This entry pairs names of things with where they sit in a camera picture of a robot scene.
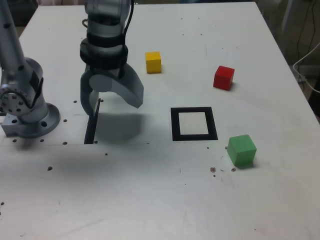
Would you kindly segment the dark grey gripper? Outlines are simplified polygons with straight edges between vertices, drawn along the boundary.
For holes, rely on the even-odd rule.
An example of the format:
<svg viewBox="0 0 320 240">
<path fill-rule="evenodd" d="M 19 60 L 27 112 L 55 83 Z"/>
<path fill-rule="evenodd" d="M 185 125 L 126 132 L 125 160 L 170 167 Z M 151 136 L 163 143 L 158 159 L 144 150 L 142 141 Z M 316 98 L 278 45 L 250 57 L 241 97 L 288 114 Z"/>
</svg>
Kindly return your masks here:
<svg viewBox="0 0 320 240">
<path fill-rule="evenodd" d="M 86 64 L 80 78 L 80 102 L 88 116 L 96 114 L 99 93 L 106 92 L 116 93 L 137 109 L 143 104 L 144 86 L 129 64 L 116 69 L 94 68 Z"/>
</svg>

